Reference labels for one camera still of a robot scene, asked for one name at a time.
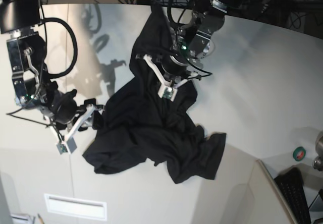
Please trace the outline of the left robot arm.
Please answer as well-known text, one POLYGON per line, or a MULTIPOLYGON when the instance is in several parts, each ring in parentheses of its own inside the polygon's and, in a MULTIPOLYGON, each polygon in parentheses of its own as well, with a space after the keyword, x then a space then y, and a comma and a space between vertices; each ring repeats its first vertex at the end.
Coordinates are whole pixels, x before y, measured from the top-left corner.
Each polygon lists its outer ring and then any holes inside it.
POLYGON ((167 4, 173 46, 162 63, 163 70, 171 78, 208 77, 211 72, 203 70, 196 63, 210 52, 211 37, 224 25, 228 10, 239 7, 243 0, 190 0, 186 5, 191 9, 191 19, 187 24, 174 20, 173 2, 168 0, 167 4))

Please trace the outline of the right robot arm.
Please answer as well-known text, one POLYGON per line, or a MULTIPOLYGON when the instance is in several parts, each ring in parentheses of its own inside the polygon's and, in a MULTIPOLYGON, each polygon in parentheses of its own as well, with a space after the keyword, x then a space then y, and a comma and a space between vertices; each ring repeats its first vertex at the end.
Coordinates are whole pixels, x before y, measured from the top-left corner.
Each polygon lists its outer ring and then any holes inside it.
POLYGON ((78 106, 74 98, 76 90, 62 93, 57 78, 68 75, 78 58, 78 45, 72 28, 62 19, 45 17, 42 0, 1 0, 1 34, 9 34, 8 56, 12 70, 12 84, 19 110, 39 110, 49 119, 49 126, 65 130, 85 114, 85 101, 78 106), (62 72, 48 72, 47 38, 42 38, 35 26, 58 23, 65 27, 73 45, 70 65, 62 72))

